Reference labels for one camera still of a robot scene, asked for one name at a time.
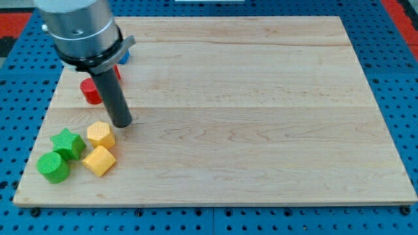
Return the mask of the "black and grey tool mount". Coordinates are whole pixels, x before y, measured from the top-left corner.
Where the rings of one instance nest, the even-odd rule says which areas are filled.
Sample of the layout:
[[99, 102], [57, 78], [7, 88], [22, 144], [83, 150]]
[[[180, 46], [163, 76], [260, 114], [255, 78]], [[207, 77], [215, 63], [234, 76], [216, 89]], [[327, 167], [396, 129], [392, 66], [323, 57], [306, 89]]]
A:
[[136, 41], [133, 35], [122, 39], [121, 31], [118, 28], [119, 38], [116, 42], [104, 52], [92, 57], [71, 57], [65, 55], [57, 46], [55, 46], [57, 55], [66, 67], [76, 72], [87, 72], [93, 74], [100, 74], [119, 63], [125, 55], [129, 52]]

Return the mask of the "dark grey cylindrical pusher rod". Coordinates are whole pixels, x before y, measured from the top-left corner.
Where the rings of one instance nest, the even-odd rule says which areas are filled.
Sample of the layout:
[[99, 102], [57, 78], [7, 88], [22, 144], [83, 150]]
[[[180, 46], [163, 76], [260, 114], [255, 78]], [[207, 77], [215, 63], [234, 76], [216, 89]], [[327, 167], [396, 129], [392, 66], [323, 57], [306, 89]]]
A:
[[99, 74], [91, 73], [91, 77], [113, 126], [128, 127], [132, 116], [114, 69]]

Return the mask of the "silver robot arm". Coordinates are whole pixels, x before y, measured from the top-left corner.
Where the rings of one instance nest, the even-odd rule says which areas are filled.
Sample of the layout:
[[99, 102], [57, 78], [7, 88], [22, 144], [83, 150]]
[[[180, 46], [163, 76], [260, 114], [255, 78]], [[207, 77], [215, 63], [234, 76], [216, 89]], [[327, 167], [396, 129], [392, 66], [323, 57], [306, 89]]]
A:
[[123, 37], [108, 1], [34, 0], [34, 5], [59, 58], [76, 71], [90, 74], [115, 127], [129, 126], [132, 116], [114, 65], [135, 44], [135, 38]]

